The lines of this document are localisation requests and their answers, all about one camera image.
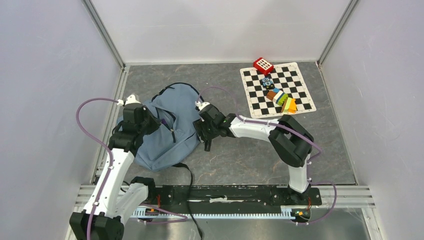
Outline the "blue student backpack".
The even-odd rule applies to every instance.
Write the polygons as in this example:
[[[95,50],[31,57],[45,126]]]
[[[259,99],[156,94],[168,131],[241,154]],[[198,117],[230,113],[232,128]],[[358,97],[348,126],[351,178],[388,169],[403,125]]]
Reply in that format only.
[[[176,82],[164,87],[143,104],[160,121],[158,130],[143,137],[134,163],[158,172],[169,167],[187,168],[182,161],[200,143],[193,122],[200,116],[195,102],[203,101],[198,90],[185,82]]]

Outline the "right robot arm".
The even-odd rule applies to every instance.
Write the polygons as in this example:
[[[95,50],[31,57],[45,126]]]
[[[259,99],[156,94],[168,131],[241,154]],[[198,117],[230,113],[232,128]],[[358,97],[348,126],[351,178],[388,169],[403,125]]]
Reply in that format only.
[[[209,102],[195,102],[200,116],[194,121],[204,150],[210,151],[213,139],[221,137],[250,138],[269,142],[279,158],[289,169],[289,199],[302,204],[309,198],[310,180],[307,176],[307,160],[315,147],[312,135],[292,116],[279,119],[259,119],[230,113],[224,115]]]

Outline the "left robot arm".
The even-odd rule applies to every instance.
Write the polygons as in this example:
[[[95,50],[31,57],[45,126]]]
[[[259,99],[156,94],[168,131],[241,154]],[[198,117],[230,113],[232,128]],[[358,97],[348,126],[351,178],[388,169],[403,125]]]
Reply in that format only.
[[[143,137],[158,130],[161,121],[141,103],[126,103],[123,120],[109,138],[107,166],[81,212],[71,214],[69,224],[78,240],[121,240],[125,224],[141,204],[157,198],[153,178],[135,177],[120,196],[124,177],[135,159]]]

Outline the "blue robot toy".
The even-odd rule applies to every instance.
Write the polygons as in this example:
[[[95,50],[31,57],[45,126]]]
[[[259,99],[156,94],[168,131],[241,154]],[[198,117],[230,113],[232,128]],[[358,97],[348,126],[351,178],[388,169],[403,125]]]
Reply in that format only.
[[[269,77],[264,77],[260,80],[262,87],[265,90],[273,90],[275,88],[274,82],[271,78]]]

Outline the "colourful block stack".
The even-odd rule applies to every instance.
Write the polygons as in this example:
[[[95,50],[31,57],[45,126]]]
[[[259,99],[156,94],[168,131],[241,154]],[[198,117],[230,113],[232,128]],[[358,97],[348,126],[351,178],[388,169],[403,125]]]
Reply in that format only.
[[[268,91],[266,98],[278,106],[283,106],[289,95],[278,88]]]

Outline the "red calculator toy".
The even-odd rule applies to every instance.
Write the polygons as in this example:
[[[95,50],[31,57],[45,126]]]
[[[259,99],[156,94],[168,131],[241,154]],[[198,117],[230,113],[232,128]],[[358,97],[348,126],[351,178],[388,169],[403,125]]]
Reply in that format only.
[[[274,69],[274,65],[265,58],[260,57],[253,62],[253,67],[263,75],[268,75]]]

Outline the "orange yellow block toy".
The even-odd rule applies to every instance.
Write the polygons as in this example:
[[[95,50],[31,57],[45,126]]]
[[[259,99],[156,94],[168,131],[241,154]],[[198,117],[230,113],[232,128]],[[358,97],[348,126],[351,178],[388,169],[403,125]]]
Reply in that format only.
[[[288,97],[282,106],[283,114],[294,114],[297,111],[296,100],[294,98]]]

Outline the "checkered chess board mat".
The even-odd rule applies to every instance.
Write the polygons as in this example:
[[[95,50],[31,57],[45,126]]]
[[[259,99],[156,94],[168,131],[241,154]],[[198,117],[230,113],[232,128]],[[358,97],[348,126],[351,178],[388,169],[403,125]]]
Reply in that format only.
[[[239,72],[249,112],[254,119],[277,117],[283,114],[282,107],[267,98],[268,91],[262,84],[264,78],[270,79],[277,89],[295,100],[294,114],[311,113],[317,110],[296,62],[276,64],[268,75],[262,74],[254,67],[242,68]]]

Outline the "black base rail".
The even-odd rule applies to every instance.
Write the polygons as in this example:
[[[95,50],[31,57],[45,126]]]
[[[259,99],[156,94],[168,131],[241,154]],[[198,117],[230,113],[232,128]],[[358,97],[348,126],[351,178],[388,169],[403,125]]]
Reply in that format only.
[[[158,185],[145,204],[179,214],[277,214],[284,207],[315,207],[318,188],[301,197],[285,185]]]

